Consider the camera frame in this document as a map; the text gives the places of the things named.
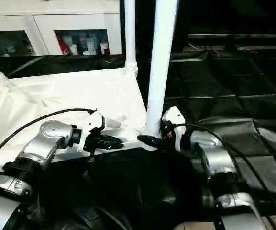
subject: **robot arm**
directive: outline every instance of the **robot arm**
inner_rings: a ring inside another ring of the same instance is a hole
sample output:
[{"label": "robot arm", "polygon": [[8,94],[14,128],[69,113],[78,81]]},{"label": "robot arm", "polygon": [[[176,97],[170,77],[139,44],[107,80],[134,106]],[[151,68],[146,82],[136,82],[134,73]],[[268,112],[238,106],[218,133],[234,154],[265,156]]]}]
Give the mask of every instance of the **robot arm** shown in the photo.
[{"label": "robot arm", "polygon": [[100,132],[105,127],[104,117],[95,111],[84,122],[83,128],[64,124],[59,121],[47,121],[40,126],[39,133],[19,153],[14,162],[3,166],[0,175],[0,230],[16,229],[22,202],[28,198],[46,168],[54,158],[57,149],[78,144],[78,150],[94,148],[122,148],[122,141]]}]

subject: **white cabinet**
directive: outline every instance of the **white cabinet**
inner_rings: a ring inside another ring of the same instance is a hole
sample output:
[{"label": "white cabinet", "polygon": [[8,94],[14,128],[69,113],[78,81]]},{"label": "white cabinet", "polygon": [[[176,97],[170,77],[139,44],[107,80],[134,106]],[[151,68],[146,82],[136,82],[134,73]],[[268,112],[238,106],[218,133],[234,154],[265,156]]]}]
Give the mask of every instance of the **white cabinet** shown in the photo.
[{"label": "white cabinet", "polygon": [[32,16],[0,16],[0,56],[47,54]]},{"label": "white cabinet", "polygon": [[63,54],[58,38],[66,43],[70,52],[74,44],[80,55],[88,53],[93,46],[96,54],[101,53],[101,43],[107,43],[110,54],[122,53],[118,14],[37,15],[34,19],[50,55]]},{"label": "white cabinet", "polygon": [[119,0],[0,0],[0,56],[66,50],[121,54]]}]

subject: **glass cabinet door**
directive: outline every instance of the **glass cabinet door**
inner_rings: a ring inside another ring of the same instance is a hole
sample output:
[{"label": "glass cabinet door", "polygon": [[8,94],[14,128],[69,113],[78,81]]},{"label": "glass cabinet door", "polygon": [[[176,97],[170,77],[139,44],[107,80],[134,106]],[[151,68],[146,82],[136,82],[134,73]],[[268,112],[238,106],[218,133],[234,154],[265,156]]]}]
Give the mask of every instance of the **glass cabinet door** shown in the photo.
[{"label": "glass cabinet door", "polygon": [[34,19],[50,55],[122,53],[118,14],[37,15]]},{"label": "glass cabinet door", "polygon": [[0,57],[47,54],[33,16],[0,17]]},{"label": "glass cabinet door", "polygon": [[0,31],[0,57],[35,55],[34,48],[24,30]]},{"label": "glass cabinet door", "polygon": [[107,30],[54,30],[64,55],[110,54]]}]

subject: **shelf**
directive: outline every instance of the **shelf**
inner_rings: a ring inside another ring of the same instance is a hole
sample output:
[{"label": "shelf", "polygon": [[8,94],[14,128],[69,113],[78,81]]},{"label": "shelf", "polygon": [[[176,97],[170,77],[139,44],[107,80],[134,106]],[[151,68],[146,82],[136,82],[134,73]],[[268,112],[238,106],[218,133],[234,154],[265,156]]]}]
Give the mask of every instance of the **shelf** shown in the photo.
[{"label": "shelf", "polygon": [[0,0],[0,16],[119,14],[119,0]]}]

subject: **black tarp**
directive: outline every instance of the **black tarp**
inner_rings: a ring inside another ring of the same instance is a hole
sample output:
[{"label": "black tarp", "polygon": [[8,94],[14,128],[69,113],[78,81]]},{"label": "black tarp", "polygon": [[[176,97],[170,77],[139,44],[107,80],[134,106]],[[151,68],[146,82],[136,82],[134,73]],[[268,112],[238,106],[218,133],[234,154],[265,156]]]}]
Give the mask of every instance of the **black tarp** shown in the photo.
[{"label": "black tarp", "polygon": [[[23,63],[23,59],[1,57],[0,70],[9,74],[21,65],[18,61]],[[44,57],[11,77],[122,65],[123,56]],[[138,58],[138,65],[137,80],[147,104],[150,62]],[[172,54],[164,109],[174,105],[187,122],[215,130],[248,156],[276,193],[276,51]],[[262,208],[263,214],[275,214],[252,172],[235,153],[231,155],[258,205],[267,207]],[[192,167],[185,152],[115,152],[98,156],[92,166],[86,159],[52,164],[40,194],[44,206],[58,207],[52,219],[65,215],[63,210],[73,218],[80,213],[80,220],[93,229],[107,229],[113,218],[123,229],[171,229],[185,220],[213,221],[215,213],[202,207],[203,177]]]}]

